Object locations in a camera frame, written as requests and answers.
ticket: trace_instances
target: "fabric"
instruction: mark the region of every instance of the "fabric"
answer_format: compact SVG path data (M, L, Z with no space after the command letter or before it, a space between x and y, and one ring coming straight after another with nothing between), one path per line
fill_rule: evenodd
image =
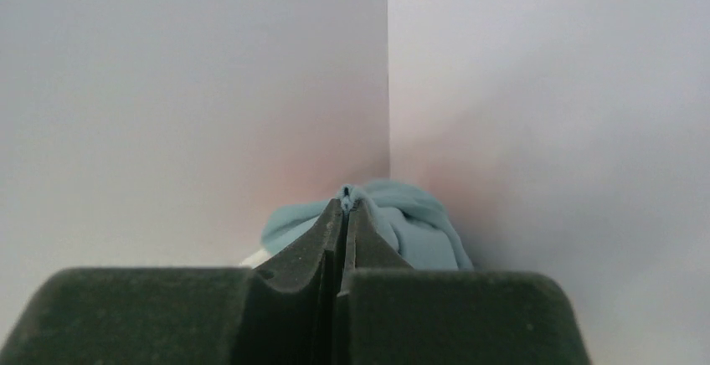
M378 234L415 269L473 269L444 206L429 193L383 179L364 187L344 185L336 198L345 212L357 201L367 204ZM277 209L261 235L262 246L270 254L278 253L313 226L327 203Z

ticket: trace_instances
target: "light blue cloth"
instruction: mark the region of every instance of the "light blue cloth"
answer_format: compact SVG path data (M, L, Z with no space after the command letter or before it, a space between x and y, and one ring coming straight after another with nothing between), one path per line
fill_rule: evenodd
M363 200L378 234L415 269L473 269L444 206L429 193L382 179L361 188L344 185L336 198L346 212ZM324 200L277 209L266 223L261 244L269 253L278 253L308 231L327 204Z

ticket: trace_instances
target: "white wall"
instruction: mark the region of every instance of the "white wall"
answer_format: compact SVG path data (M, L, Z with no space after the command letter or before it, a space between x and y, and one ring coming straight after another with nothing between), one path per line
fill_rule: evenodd
M73 265L233 265L388 173L386 0L0 0L0 341Z
M710 0L388 10L393 176L557 279L595 363L710 363Z

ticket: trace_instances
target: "white backdrop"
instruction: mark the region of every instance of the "white backdrop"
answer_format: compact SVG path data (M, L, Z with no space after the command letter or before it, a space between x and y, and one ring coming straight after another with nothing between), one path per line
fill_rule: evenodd
M387 0L0 0L0 340L71 265L235 265L388 173Z
M557 279L597 363L709 363L708 13L0 0L0 336L65 266L238 263L276 206L387 175L389 130L392 175L474 260Z
M710 363L710 0L389 0L392 175L573 299L595 363Z

